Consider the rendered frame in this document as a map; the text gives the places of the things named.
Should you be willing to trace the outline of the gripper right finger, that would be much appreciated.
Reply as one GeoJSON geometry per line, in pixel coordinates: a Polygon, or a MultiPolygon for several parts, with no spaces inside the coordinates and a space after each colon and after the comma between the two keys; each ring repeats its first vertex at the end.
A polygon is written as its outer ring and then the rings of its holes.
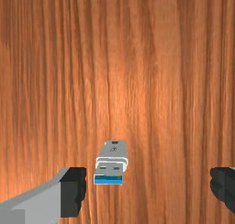
{"type": "Polygon", "coordinates": [[[210,176],[211,192],[235,214],[235,167],[211,168],[210,176]]]}

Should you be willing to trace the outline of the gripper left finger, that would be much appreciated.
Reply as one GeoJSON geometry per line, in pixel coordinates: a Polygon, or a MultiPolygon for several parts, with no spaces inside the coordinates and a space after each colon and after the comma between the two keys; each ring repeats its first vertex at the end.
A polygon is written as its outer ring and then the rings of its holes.
{"type": "Polygon", "coordinates": [[[0,203],[0,224],[57,224],[77,218],[86,192],[86,169],[63,167],[42,185],[0,203]]]}

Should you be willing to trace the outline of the silver USB stick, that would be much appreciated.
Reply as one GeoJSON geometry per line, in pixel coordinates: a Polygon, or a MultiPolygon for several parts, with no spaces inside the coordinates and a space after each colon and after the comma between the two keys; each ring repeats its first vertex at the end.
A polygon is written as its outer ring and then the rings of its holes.
{"type": "Polygon", "coordinates": [[[124,140],[106,140],[95,159],[95,185],[123,185],[129,163],[124,140]]]}

